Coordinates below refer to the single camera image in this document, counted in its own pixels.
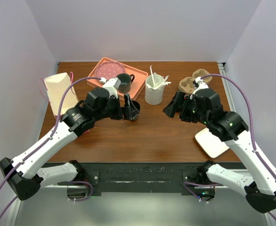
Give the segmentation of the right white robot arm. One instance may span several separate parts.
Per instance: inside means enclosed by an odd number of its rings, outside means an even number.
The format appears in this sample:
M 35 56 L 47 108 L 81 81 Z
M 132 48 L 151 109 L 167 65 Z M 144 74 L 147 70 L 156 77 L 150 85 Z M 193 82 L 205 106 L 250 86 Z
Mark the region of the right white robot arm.
M 178 112 L 184 122 L 204 124 L 239 157 L 250 173 L 246 177 L 207 161 L 197 169 L 200 184 L 213 182 L 226 186 L 244 196 L 260 213 L 276 209 L 276 168 L 257 145 L 252 145 L 251 133 L 242 117 L 223 109 L 218 93 L 209 88 L 192 95 L 178 91 L 163 112 L 170 118 Z

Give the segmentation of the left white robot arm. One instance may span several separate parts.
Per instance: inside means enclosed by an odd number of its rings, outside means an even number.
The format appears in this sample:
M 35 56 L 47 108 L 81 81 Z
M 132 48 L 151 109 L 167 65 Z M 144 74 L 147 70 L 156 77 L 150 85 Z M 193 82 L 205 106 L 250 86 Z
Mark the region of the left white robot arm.
M 118 96 L 111 95 L 105 88 L 94 88 L 85 100 L 68 109 L 36 144 L 13 159 L 3 158 L 0 169 L 17 198 L 27 200 L 40 188 L 60 182 L 81 184 L 86 170 L 79 162 L 72 160 L 48 168 L 43 165 L 64 146 L 93 128 L 97 121 L 105 118 L 133 120 L 133 113 L 138 114 L 139 110 L 128 93 L 124 94 L 124 101 L 121 107 Z

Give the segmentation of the black plastic cup stack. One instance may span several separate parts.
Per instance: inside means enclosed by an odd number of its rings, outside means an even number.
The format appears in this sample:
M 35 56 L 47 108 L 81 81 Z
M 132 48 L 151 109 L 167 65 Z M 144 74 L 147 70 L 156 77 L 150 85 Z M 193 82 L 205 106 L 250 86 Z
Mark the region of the black plastic cup stack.
M 130 101 L 130 121 L 135 121 L 138 119 L 138 116 L 140 114 L 140 104 L 135 101 Z

